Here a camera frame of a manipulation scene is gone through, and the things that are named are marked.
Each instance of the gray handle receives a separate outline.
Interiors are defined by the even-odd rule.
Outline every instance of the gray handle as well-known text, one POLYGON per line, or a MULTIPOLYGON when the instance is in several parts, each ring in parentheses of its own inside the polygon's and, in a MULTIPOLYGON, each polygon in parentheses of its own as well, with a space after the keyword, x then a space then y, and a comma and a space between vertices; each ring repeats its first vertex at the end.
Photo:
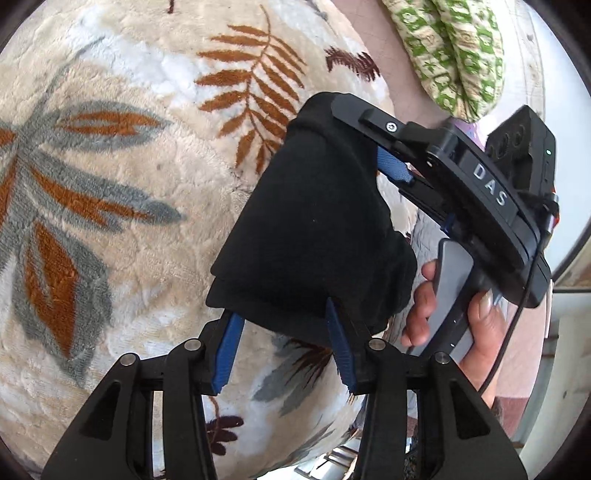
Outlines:
MULTIPOLYGON (((407 353, 419 356, 431 345, 435 334, 460 296, 473 266, 474 260, 460 244, 447 238, 439 242, 437 269, 433 282, 437 297, 437 310, 429 317, 429 338, 424 344, 411 347, 407 353)), ((459 362, 466 355, 472 343, 472 334, 468 328, 457 345, 450 344, 448 348, 441 348, 441 351, 452 348, 450 355, 456 362, 459 362)))

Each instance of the fern leaf print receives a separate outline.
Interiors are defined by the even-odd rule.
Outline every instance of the fern leaf print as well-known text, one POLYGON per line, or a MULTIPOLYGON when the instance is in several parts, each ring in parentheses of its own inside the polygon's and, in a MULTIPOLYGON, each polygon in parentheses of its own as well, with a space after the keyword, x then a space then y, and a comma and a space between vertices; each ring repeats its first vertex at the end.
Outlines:
POLYGON ((329 72, 332 72, 335 65, 342 65, 366 82, 373 82, 377 77, 381 76, 378 66, 369 56, 369 53, 362 52, 354 56, 348 51, 335 47, 327 48, 325 52, 326 67, 329 72))
POLYGON ((232 87, 203 103, 199 109, 214 112, 240 104, 242 110, 222 125, 218 137, 225 137, 249 124, 238 140, 236 168, 247 161, 255 162, 256 173, 262 173, 267 162, 281 146, 287 125, 299 110, 298 88, 303 88, 302 75, 306 62, 284 40, 272 33, 269 15, 263 6, 264 29, 250 25, 228 25, 230 34, 211 37, 224 48, 202 51, 204 59, 232 64, 250 63, 247 68, 231 68, 205 75, 199 86, 232 87))

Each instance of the metal pin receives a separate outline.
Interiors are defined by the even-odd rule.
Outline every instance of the metal pin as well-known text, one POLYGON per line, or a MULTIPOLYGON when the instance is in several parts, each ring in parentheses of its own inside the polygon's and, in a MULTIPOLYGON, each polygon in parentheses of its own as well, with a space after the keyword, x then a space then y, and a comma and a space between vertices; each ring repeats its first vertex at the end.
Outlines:
POLYGON ((449 355, 444 352, 436 352, 435 353, 435 361, 438 364, 445 365, 445 364, 449 363, 450 358, 449 358, 449 355))
POLYGON ((121 362, 121 365, 123 365, 124 367, 128 367, 135 363, 135 355, 132 353, 126 353, 124 356, 121 357, 121 360, 119 361, 121 362))
POLYGON ((197 340, 196 338, 191 338, 185 342, 185 350, 189 352, 194 352, 195 350, 199 350, 201 348, 201 341, 197 340))
POLYGON ((386 348, 386 342, 384 342, 381 338, 372 338, 368 345, 372 350, 376 351, 384 350, 386 348))

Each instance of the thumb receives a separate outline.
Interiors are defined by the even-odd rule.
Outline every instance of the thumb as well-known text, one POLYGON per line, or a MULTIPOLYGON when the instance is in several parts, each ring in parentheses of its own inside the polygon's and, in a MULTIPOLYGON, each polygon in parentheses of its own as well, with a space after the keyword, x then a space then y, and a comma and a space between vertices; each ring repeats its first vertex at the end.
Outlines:
POLYGON ((492 290, 475 295, 467 313, 474 338, 473 353, 492 364, 506 332, 505 318, 499 307, 493 305, 492 290))

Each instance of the black cloth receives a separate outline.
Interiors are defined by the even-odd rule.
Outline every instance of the black cloth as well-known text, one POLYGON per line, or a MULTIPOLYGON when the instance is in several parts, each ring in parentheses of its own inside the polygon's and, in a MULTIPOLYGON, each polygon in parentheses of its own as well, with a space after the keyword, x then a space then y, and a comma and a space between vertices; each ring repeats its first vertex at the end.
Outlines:
POLYGON ((327 297, 371 333, 410 298, 414 253, 376 186, 376 145, 310 98, 228 236, 206 303, 330 346, 327 297))

